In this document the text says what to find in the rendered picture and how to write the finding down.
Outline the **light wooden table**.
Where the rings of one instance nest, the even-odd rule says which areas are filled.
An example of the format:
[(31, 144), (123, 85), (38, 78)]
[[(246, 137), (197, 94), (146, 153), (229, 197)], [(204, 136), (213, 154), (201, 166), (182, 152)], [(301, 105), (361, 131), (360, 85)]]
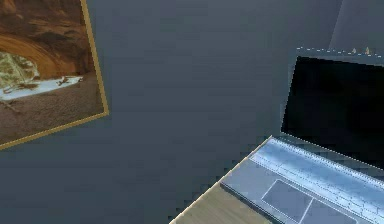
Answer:
[(224, 176), (173, 218), (169, 224), (272, 224), (265, 215), (255, 211), (220, 185), (270, 138), (271, 136), (266, 137)]

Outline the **gold framed landscape picture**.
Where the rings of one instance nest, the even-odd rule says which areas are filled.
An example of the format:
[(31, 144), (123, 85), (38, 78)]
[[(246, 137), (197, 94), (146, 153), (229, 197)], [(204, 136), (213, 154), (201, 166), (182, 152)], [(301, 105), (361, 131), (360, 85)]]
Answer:
[(87, 0), (0, 0), (0, 150), (108, 114)]

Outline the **grey open laptop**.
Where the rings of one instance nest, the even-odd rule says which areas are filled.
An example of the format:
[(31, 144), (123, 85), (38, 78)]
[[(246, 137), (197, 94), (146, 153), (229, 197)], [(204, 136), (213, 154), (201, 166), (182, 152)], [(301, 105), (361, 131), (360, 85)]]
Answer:
[(384, 57), (300, 47), (280, 132), (220, 182), (271, 224), (384, 224)]

